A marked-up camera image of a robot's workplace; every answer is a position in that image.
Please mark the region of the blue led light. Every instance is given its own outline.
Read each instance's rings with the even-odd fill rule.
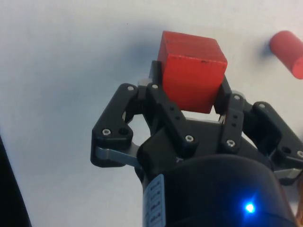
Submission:
[[[255,212],[255,207],[252,203],[248,203],[246,204],[245,206],[245,210],[248,212],[248,213],[253,213]]]

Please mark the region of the white table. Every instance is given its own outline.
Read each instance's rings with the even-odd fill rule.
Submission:
[[[93,166],[91,129],[121,83],[148,76],[162,30],[217,39],[231,87],[271,103],[303,139],[303,81],[267,47],[279,30],[303,39],[302,9],[299,0],[1,0],[0,134],[33,227],[141,226],[133,168]],[[132,123],[137,143],[148,137],[142,121]]]

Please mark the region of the red cube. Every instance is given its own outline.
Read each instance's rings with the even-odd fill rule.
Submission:
[[[210,113],[227,67],[217,41],[164,31],[158,61],[170,100],[181,110]]]

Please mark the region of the label sticker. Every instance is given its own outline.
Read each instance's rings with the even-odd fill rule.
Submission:
[[[165,227],[164,176],[155,177],[143,194],[143,227]]]

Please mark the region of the red wooden block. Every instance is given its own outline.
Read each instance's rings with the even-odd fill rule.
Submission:
[[[269,43],[272,53],[298,79],[303,79],[303,42],[290,31],[275,34]]]
[[[181,110],[210,113],[227,67],[217,41],[164,31],[158,61],[170,100]]]

